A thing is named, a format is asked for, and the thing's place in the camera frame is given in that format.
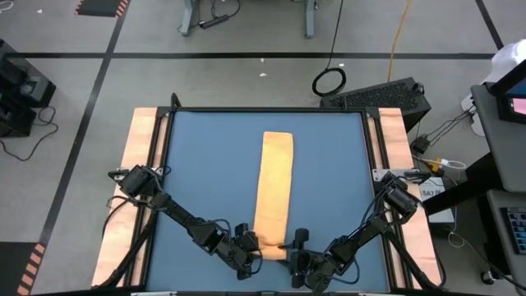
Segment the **blue table surface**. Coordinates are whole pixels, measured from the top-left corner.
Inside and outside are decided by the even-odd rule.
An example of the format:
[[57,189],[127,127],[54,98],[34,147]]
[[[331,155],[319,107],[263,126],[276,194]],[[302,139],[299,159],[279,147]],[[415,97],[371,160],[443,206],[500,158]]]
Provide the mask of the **blue table surface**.
[[[306,248],[323,251],[334,238],[355,230],[373,198],[358,113],[177,112],[167,161],[173,171],[165,190],[195,216],[253,226],[264,132],[293,134],[286,243],[295,229],[307,228]],[[332,281],[327,291],[388,290],[380,239],[362,247],[357,259],[358,283]],[[356,274],[352,266],[342,279],[353,280]],[[275,261],[264,261],[261,272],[237,280],[234,270],[203,252],[166,215],[159,216],[147,289],[294,291],[287,269]]]

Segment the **orange towel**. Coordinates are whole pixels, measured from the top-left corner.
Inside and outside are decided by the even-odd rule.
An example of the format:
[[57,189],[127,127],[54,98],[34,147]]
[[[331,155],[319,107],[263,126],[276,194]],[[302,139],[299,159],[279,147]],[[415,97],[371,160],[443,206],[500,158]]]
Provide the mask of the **orange towel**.
[[293,171],[293,135],[287,132],[265,132],[261,152],[260,180],[257,186],[254,232],[263,257],[286,259],[279,249],[287,232],[288,200]]

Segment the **wooden board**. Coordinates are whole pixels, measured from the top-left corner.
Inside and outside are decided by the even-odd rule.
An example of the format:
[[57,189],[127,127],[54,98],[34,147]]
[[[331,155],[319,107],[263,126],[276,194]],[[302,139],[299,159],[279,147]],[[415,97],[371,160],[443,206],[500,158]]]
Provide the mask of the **wooden board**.
[[[131,121],[130,131],[128,134],[124,156],[122,157],[122,167],[131,168],[135,164],[146,164],[150,141],[154,129],[155,113],[157,108],[138,108],[135,110]],[[402,113],[399,109],[380,109],[381,126],[384,133],[387,155],[392,169],[411,169],[413,160],[409,149],[408,138],[405,133]],[[375,160],[380,159],[378,140],[376,139],[376,130],[374,122],[369,121],[371,129],[371,139]],[[160,158],[160,147],[164,140],[164,129],[166,122],[161,125],[159,144],[156,150],[155,164],[158,165]],[[408,189],[414,196],[420,197],[417,185],[409,184]],[[115,200],[112,208],[120,203]],[[133,226],[135,224],[136,208],[132,205],[124,206],[109,221],[106,233],[100,248],[99,260],[95,268],[93,284],[100,284],[106,280],[112,271],[117,267],[130,247],[132,240]],[[433,249],[431,235],[427,226],[427,219],[423,209],[419,209],[417,214],[402,227],[404,232],[405,246],[412,255],[416,263],[426,273],[427,277],[435,283],[441,282],[440,272],[436,264],[435,252]],[[391,248],[393,253],[394,272],[397,285],[404,287],[404,278],[402,269],[399,264],[399,256]],[[139,283],[139,274],[141,273],[142,258],[144,252],[141,251],[136,259],[136,269],[132,277],[132,283]],[[418,283],[413,279],[413,285],[418,287]]]

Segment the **black keyboard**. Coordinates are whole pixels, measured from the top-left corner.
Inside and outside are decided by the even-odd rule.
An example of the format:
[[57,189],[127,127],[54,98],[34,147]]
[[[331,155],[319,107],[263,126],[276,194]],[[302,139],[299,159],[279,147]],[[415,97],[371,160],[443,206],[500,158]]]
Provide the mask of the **black keyboard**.
[[330,106],[341,107],[343,100],[346,99],[349,107],[400,108],[402,111],[407,111],[418,106],[416,96],[406,83],[398,82],[333,98],[330,100]]
[[526,255],[526,208],[501,208],[515,253]]

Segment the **gray floor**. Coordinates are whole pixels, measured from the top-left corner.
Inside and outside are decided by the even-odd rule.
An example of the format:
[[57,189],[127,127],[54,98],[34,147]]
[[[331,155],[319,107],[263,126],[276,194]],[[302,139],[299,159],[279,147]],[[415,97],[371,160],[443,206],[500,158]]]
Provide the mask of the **gray floor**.
[[[103,53],[115,19],[74,16],[77,2],[17,0],[10,11],[0,14],[0,38],[20,52]],[[228,2],[220,9],[235,8]],[[526,37],[526,3],[484,2],[505,44]],[[182,1],[132,0],[115,52],[328,52],[339,1],[319,3],[314,39],[303,38],[302,4],[285,0],[242,0],[241,11],[230,21],[194,30],[183,38],[176,31]],[[388,53],[404,4],[404,0],[345,1],[335,51]],[[210,17],[207,1],[201,5],[201,15]],[[474,0],[414,0],[397,52],[494,53],[496,46]],[[52,105],[58,110],[60,130],[44,141],[29,162],[19,163],[0,153],[0,241],[39,238],[101,64],[100,59],[31,62],[58,86]],[[108,212],[105,202],[114,188],[106,173],[120,165],[134,108],[167,104],[173,91],[186,106],[317,106],[311,81],[326,63],[326,59],[259,58],[112,60],[33,293],[89,288]],[[384,82],[389,62],[335,59],[332,64],[343,64],[346,90],[352,90]],[[426,87],[432,111],[422,120],[420,133],[424,133],[459,114],[460,100],[490,68],[489,60],[396,60],[393,76],[413,76]],[[331,78],[321,81],[322,87],[329,89],[337,83]],[[471,164],[487,153],[485,140],[475,136],[469,124],[466,119],[426,156]],[[46,127],[36,128],[31,137],[7,144],[26,155],[29,143],[45,131]],[[461,218],[469,216],[460,212]],[[461,230],[471,229],[472,221],[461,222]],[[482,284],[478,274],[486,267],[467,248],[452,248],[442,238],[436,238],[436,248],[447,269],[446,287],[513,294],[505,282],[492,287]]]

